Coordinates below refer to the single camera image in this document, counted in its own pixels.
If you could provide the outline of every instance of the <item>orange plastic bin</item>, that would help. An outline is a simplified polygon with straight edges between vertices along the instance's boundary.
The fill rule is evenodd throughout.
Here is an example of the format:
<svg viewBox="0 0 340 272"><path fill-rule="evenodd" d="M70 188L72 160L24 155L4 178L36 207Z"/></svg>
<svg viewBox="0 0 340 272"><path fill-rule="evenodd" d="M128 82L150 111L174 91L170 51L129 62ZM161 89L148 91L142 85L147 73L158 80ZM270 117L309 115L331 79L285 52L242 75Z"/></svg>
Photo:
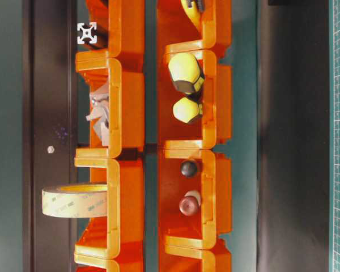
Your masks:
<svg viewBox="0 0 340 272"><path fill-rule="evenodd" d="M175 90L168 71L174 54L167 54L158 67L158 143L168 149L212 149L232 137L232 70L217 64L210 50L191 51L205 74L201 121L185 124L173 116L173 105L183 96Z"/></svg>
<svg viewBox="0 0 340 272"><path fill-rule="evenodd" d="M195 159L201 172L181 174L181 163ZM159 233L165 245L211 249L218 235L232 230L231 161L210 150L158 150ZM201 194L199 212L185 216L179 201L190 190Z"/></svg>
<svg viewBox="0 0 340 272"><path fill-rule="evenodd" d="M103 147L92 129L90 148L77 151L80 156L118 157L123 148L143 150L145 144L145 83L142 73L124 69L110 58L106 49L76 55L76 71L93 92L109 79L109 146Z"/></svg>
<svg viewBox="0 0 340 272"><path fill-rule="evenodd" d="M108 56L132 71L142 71L145 52L145 1L87 0L90 21L108 30Z"/></svg>
<svg viewBox="0 0 340 272"><path fill-rule="evenodd" d="M158 57L168 53L210 49L224 57L231 45L231 0L204 0L199 32L180 0L158 0Z"/></svg>
<svg viewBox="0 0 340 272"><path fill-rule="evenodd" d="M212 250L180 248L159 244L160 272L231 272L232 256L224 241L218 240Z"/></svg>
<svg viewBox="0 0 340 272"><path fill-rule="evenodd" d="M108 268L122 250L136 251L143 241L143 168L140 159L116 161L85 158L77 153L76 167L92 167L91 182L107 181L107 217L91 218L75 244L78 264Z"/></svg>
<svg viewBox="0 0 340 272"><path fill-rule="evenodd" d="M107 261L107 268L80 267L76 272L142 272L143 271L143 250L142 243L131 248L124 248L120 255Z"/></svg>

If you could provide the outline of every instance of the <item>screw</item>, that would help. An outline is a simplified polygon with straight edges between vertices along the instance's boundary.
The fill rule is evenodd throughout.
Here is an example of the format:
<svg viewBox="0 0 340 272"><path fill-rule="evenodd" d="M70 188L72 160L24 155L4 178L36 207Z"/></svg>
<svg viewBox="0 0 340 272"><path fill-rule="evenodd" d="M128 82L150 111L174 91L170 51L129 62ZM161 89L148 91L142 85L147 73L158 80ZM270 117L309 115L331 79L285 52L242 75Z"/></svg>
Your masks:
<svg viewBox="0 0 340 272"><path fill-rule="evenodd" d="M55 149L54 149L54 146L48 146L48 153L49 154L53 154L54 153L54 151L55 151Z"/></svg>

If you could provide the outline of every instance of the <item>roll of tape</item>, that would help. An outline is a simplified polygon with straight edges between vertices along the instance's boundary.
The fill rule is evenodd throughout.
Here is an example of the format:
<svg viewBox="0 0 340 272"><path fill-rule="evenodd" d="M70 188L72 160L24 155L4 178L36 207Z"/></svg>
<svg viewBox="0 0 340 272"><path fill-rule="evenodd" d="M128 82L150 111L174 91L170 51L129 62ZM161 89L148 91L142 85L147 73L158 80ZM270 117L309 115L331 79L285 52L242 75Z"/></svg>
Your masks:
<svg viewBox="0 0 340 272"><path fill-rule="evenodd" d="M107 216L107 184L72 184L42 190L43 214L62 218Z"/></svg>

